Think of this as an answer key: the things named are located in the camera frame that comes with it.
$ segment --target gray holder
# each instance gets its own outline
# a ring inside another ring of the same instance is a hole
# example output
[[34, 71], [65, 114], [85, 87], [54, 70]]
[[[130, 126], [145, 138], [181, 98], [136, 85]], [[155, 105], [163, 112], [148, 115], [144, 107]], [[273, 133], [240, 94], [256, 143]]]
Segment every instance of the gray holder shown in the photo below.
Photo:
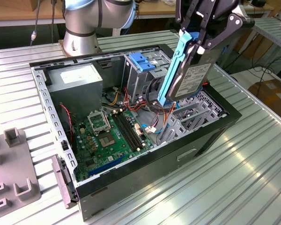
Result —
[[0, 135], [0, 217], [40, 197], [25, 132], [5, 130]]

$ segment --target ram slot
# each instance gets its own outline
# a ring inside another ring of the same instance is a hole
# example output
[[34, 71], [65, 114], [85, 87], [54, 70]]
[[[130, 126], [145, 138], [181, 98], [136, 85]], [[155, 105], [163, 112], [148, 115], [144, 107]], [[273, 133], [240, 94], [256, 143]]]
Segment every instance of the ram slot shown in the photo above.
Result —
[[142, 148], [141, 141], [139, 140], [135, 131], [130, 127], [130, 125], [129, 125], [127, 119], [125, 118], [125, 116], [120, 115], [119, 118], [120, 118], [121, 122], [123, 123], [124, 127], [128, 127], [127, 132], [133, 138], [134, 143], [137, 145], [138, 148], [141, 149]]
[[135, 140], [134, 136], [136, 136], [136, 134], [130, 132], [130, 130], [132, 130], [132, 129], [130, 128], [127, 121], [123, 122], [123, 119], [121, 119], [121, 116], [122, 115], [114, 115], [112, 117], [113, 117], [113, 120], [115, 121], [115, 123], [117, 124], [121, 134], [123, 135], [123, 137], [129, 144], [131, 150], [137, 151], [137, 148], [142, 147], [141, 142], [139, 141], [139, 139], [137, 139], [138, 141]]

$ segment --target motherboard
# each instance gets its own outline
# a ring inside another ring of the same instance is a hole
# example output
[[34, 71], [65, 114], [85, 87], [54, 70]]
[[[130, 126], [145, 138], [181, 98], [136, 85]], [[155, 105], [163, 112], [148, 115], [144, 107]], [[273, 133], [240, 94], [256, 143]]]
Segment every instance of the motherboard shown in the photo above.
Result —
[[139, 129], [140, 125], [130, 111], [115, 115], [105, 114], [105, 118], [110, 130], [103, 130], [100, 133], [97, 132], [98, 130], [94, 132], [94, 128], [105, 126], [99, 113], [96, 114], [93, 122], [84, 120], [73, 125], [77, 135], [75, 157], [78, 163], [76, 172], [78, 181], [85, 180], [153, 148], [147, 134]]

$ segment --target hard drive label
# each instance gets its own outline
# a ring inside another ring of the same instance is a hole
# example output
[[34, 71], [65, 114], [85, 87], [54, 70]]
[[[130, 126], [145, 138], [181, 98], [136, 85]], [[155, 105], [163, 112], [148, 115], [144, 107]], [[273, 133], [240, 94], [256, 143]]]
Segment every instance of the hard drive label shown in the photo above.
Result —
[[186, 95], [187, 93], [192, 93], [197, 90], [210, 66], [211, 63], [188, 68], [175, 97]]

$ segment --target computer case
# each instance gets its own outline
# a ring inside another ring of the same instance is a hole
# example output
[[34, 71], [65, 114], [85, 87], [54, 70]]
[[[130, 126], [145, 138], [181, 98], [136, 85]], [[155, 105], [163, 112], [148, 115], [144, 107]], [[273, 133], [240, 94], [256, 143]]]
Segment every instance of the computer case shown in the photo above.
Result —
[[[84, 221], [203, 154], [241, 117], [241, 114], [213, 87], [206, 85], [202, 91], [222, 108], [221, 116], [217, 120], [78, 182], [75, 177], [77, 160], [69, 136], [67, 137], [65, 132], [66, 128], [59, 119], [60, 114], [57, 110], [59, 104], [58, 101], [52, 101], [47, 88], [47, 85], [52, 85], [50, 80], [52, 72], [92, 64], [103, 79], [103, 88], [107, 89], [122, 85], [125, 55], [131, 52], [153, 51], [161, 51], [169, 59], [173, 55], [173, 51], [167, 45], [154, 45], [30, 64], [47, 121], [56, 139], [58, 155], [53, 158], [53, 170], [65, 206], [71, 208], [79, 204]], [[108, 79], [111, 71], [113, 76], [121, 78]]]

